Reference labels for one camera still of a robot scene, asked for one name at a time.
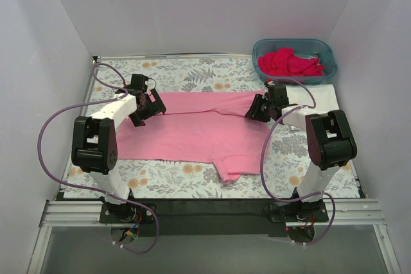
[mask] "pink cloth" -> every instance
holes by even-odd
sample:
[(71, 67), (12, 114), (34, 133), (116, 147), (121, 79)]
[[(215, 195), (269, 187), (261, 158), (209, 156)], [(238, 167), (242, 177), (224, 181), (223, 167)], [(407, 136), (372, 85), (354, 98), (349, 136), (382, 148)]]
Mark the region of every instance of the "pink cloth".
[(268, 134), (265, 123), (244, 118), (259, 92), (164, 92), (165, 115), (135, 128), (123, 121), (117, 134), (123, 160), (214, 163), (224, 182), (259, 173)]
[(280, 48), (258, 58), (259, 68), (272, 76), (323, 76), (324, 66), (318, 58), (303, 59), (292, 48)]

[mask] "plastic bin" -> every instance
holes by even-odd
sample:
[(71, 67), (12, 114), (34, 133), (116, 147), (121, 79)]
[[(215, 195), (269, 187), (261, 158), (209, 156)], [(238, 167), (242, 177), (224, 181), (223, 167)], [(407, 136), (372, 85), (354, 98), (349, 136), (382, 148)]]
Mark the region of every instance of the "plastic bin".
[(323, 41), (314, 39), (264, 39), (254, 44), (252, 50), (252, 64), (261, 81), (276, 79), (281, 81), (281, 77), (265, 74), (258, 66), (258, 58), (280, 48), (289, 47), (294, 50), (294, 54), (301, 58), (319, 58), (320, 64), (324, 64), (324, 76), (287, 76), (307, 85), (317, 85), (326, 83), (337, 72), (333, 52)]

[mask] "floral pattern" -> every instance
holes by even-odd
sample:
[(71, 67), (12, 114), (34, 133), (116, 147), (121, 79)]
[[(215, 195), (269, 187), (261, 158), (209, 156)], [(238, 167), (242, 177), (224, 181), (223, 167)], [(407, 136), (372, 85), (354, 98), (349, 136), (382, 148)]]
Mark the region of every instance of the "floral pattern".
[[(156, 58), (108, 60), (126, 80), (132, 73), (153, 78), (159, 92), (172, 91), (253, 91), (264, 89), (252, 68), (250, 58)], [(121, 79), (110, 69), (98, 70), (98, 77), (112, 85)], [(154, 87), (150, 80), (149, 88)], [(90, 101), (109, 99), (114, 90), (95, 83)], [(92, 105), (92, 114), (101, 105)], [(265, 178), (271, 191), (288, 198), (304, 178), (310, 164), (303, 131), (280, 126), (275, 130), (265, 160)], [(259, 175), (243, 175), (235, 182), (223, 183), (214, 165), (163, 160), (119, 160), (122, 179), (137, 198), (267, 198)], [(66, 177), (70, 183), (96, 187), (94, 180), (69, 162)], [(66, 198), (97, 198), (99, 193), (66, 187)], [(327, 192), (336, 198), (357, 198), (358, 188), (350, 164), (330, 181)]]

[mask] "wall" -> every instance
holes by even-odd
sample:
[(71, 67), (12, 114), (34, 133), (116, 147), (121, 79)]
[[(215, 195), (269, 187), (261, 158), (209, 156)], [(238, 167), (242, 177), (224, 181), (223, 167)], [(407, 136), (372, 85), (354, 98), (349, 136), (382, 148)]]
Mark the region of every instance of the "wall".
[(267, 37), (326, 40), (347, 0), (61, 0), (91, 55), (246, 53)]
[[(38, 163), (37, 135), (54, 111), (83, 99), (91, 58), (60, 0), (0, 2), (0, 273), (25, 273), (46, 198), (58, 188)], [(76, 114), (61, 116), (45, 136), (56, 175)]]
[(349, 0), (328, 41), (360, 181), (380, 201), (403, 273), (411, 273), (410, 25), (411, 0)]

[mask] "purple cable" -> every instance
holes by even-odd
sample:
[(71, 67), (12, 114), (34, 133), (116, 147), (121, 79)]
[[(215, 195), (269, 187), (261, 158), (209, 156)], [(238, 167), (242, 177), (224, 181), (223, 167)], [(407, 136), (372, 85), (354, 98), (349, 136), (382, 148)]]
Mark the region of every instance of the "purple cable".
[[(112, 67), (111, 65), (109, 65), (109, 64), (103, 64), (103, 63), (94, 64), (94, 66), (93, 66), (93, 68), (92, 68), (92, 75), (94, 76), (94, 78), (95, 78), (98, 82), (102, 83), (103, 85), (105, 85), (105, 86), (107, 86), (107, 87), (110, 87), (110, 88), (112, 88), (112, 89), (117, 89), (117, 90), (123, 90), (123, 91), (125, 91), (124, 95), (122, 95), (121, 97), (119, 97), (119, 99), (123, 99), (123, 98), (128, 94), (128, 91), (127, 91), (126, 89), (121, 88), (121, 87), (115, 87), (115, 86), (109, 85), (109, 84), (107, 84), (107, 83), (102, 82), (101, 80), (99, 80), (99, 79), (96, 77), (96, 75), (95, 75), (95, 73), (94, 73), (94, 70), (95, 70), (97, 67), (101, 66), (101, 65), (104, 65), (104, 66), (106, 66), (106, 67), (109, 67), (109, 68), (113, 69), (113, 70), (120, 76), (120, 78), (123, 80), (123, 82), (125, 82), (125, 79), (124, 79), (124, 77), (120, 74), (120, 72), (117, 71), (115, 68), (113, 68), (113, 67)], [(78, 108), (78, 107), (84, 107), (84, 106), (90, 106), (90, 105), (97, 105), (97, 104), (102, 104), (102, 103), (111, 103), (111, 102), (114, 102), (114, 101), (117, 101), (117, 100), (118, 100), (118, 99), (115, 98), (115, 99), (105, 99), (105, 100), (103, 100), (103, 101), (97, 101), (97, 102), (89, 102), (89, 103), (76, 104), (76, 105), (72, 105), (72, 106), (65, 107), (65, 108), (63, 108), (62, 110), (59, 110), (58, 112), (55, 112), (49, 119), (47, 119), (47, 121), (43, 124), (43, 126), (42, 126), (42, 128), (41, 128), (41, 130), (40, 130), (39, 138), (37, 139), (37, 155), (39, 156), (39, 162), (40, 162), (40, 165), (41, 165), (42, 169), (43, 169), (44, 172), (45, 172), (52, 180), (54, 180), (55, 182), (58, 182), (58, 183), (60, 183), (60, 184), (64, 184), (64, 185), (66, 185), (66, 186), (75, 187), (75, 188), (77, 188), (77, 189), (88, 189), (88, 190), (90, 190), (90, 191), (95, 191), (95, 192), (103, 193), (103, 194), (108, 195), (108, 196), (110, 196), (110, 197), (113, 197), (114, 199), (117, 199), (117, 200), (119, 200), (119, 201), (128, 202), (128, 203), (131, 203), (132, 205), (137, 205), (138, 207), (142, 207), (142, 208), (150, 211), (150, 212), (153, 214), (153, 218), (154, 218), (154, 221), (155, 221), (155, 227), (156, 227), (155, 238), (154, 238), (153, 243), (152, 243), (147, 249), (145, 249), (145, 250), (137, 250), (137, 249), (135, 249), (135, 248), (127, 247), (127, 246), (123, 245), (123, 248), (126, 248), (127, 250), (131, 250), (132, 252), (135, 252), (135, 253), (148, 253), (148, 252), (154, 247), (154, 245), (156, 244), (156, 242), (157, 242), (157, 240), (158, 240), (158, 238), (159, 238), (159, 234), (160, 234), (159, 220), (157, 219), (157, 216), (155, 215), (155, 212), (154, 212), (151, 208), (147, 207), (146, 205), (143, 205), (142, 203), (138, 203), (138, 202), (135, 202), (135, 201), (131, 201), (131, 200), (126, 200), (126, 199), (120, 198), (120, 197), (118, 197), (118, 196), (114, 196), (114, 195), (112, 195), (111, 193), (109, 193), (109, 192), (107, 192), (107, 191), (104, 191), (103, 189), (97, 189), (97, 188), (89, 187), (89, 186), (82, 186), (82, 185), (71, 184), (71, 183), (69, 183), (69, 182), (66, 182), (66, 181), (63, 181), (63, 180), (57, 178), (56, 176), (54, 176), (53, 174), (51, 174), (51, 172), (50, 172), (50, 171), (48, 170), (48, 168), (46, 167), (46, 165), (45, 165), (45, 163), (44, 163), (44, 160), (43, 160), (43, 155), (42, 155), (42, 152), (41, 152), (41, 143), (42, 143), (42, 138), (43, 138), (43, 135), (44, 135), (44, 131), (46, 130), (47, 125), (48, 125), (54, 118), (56, 118), (56, 116), (60, 115), (61, 113), (65, 112), (65, 111), (67, 111), (67, 110), (70, 110), (70, 109), (74, 109), (74, 108)]]
[[(315, 108), (315, 107), (317, 106), (317, 102), (315, 101), (315, 98), (314, 98), (313, 94), (311, 93), (311, 91), (310, 91), (305, 85), (303, 85), (303, 84), (299, 83), (297, 80), (293, 80), (293, 79), (291, 79), (291, 78), (282, 78), (282, 79), (292, 80), (292, 81), (294, 81), (295, 83), (298, 83), (300, 86), (302, 86), (302, 87), (307, 91), (307, 93), (310, 95), (311, 99), (313, 100), (313, 106), (307, 106), (308, 108)], [(325, 192), (315, 192), (315, 193), (307, 194), (307, 195), (305, 195), (305, 196), (301, 196), (301, 197), (294, 198), (294, 199), (281, 199), (281, 198), (275, 197), (275, 196), (268, 190), (267, 183), (265, 182), (265, 179), (264, 179), (264, 154), (266, 153), (267, 145), (268, 145), (268, 143), (269, 143), (269, 141), (270, 141), (271, 135), (273, 134), (276, 126), (277, 126), (286, 116), (288, 116), (288, 115), (291, 114), (292, 112), (295, 112), (296, 110), (302, 109), (302, 108), (304, 108), (304, 106), (297, 106), (297, 107), (295, 107), (295, 108), (287, 111), (287, 112), (284, 113), (283, 115), (281, 115), (281, 117), (278, 118), (278, 119), (275, 121), (275, 123), (274, 123), (273, 126), (271, 127), (271, 129), (270, 129), (270, 131), (269, 131), (269, 133), (268, 133), (268, 135), (267, 135), (267, 137), (266, 137), (266, 139), (265, 139), (265, 141), (264, 141), (263, 150), (261, 151), (261, 159), (260, 159), (260, 162), (259, 162), (259, 170), (260, 170), (261, 182), (263, 183), (263, 187), (264, 187), (265, 192), (266, 192), (273, 200), (275, 200), (276, 202), (293, 203), (293, 202), (298, 202), (298, 201), (301, 201), (301, 200), (303, 200), (303, 199), (306, 199), (306, 198), (309, 198), (309, 197), (312, 197), (312, 196), (316, 196), (316, 195), (321, 195), (321, 194), (324, 194), (324, 195), (328, 196), (329, 199), (331, 199), (331, 203), (333, 204), (333, 214), (331, 215), (331, 219), (329, 220), (329, 224), (328, 224), (327, 228), (325, 229), (325, 231), (324, 231), (318, 238), (316, 238), (315, 240), (312, 240), (311, 242), (308, 242), (308, 243), (305, 244), (305, 245), (311, 245), (311, 244), (315, 244), (315, 243), (317, 243), (318, 241), (320, 241), (320, 240), (329, 232), (329, 229), (331, 228), (331, 226), (332, 226), (332, 224), (333, 224), (333, 222), (334, 222), (334, 218), (335, 218), (335, 201), (334, 201), (334, 198), (332, 197), (332, 195), (330, 195), (330, 194), (328, 194), (328, 193), (325, 193)]]

